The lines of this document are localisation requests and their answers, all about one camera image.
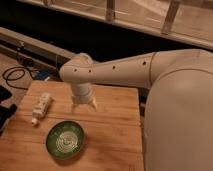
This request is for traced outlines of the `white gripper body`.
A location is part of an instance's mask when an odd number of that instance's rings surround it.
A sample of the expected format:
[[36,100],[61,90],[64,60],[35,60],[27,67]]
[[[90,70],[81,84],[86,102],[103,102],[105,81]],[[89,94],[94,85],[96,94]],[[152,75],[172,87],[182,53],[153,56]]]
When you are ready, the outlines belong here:
[[88,104],[93,99],[93,90],[90,83],[72,84],[71,90],[74,104]]

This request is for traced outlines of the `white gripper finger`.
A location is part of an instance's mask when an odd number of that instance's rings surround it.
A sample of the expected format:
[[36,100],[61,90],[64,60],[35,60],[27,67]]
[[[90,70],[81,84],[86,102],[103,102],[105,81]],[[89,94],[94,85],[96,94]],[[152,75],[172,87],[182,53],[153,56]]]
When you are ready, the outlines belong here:
[[74,112],[75,109],[76,109],[76,104],[72,104],[72,105],[71,105],[71,112]]
[[92,108],[93,108],[95,111],[97,111],[97,103],[96,103],[96,100],[95,100],[95,99],[93,99],[93,100],[91,101],[91,106],[92,106]]

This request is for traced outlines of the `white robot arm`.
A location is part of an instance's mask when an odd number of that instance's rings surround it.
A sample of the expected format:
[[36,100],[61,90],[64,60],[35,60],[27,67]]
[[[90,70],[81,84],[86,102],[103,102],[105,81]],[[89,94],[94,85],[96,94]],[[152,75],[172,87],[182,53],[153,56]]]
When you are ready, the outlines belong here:
[[91,85],[149,90],[146,171],[213,171],[213,52],[183,49],[95,63],[85,53],[60,68],[75,105],[93,103]]

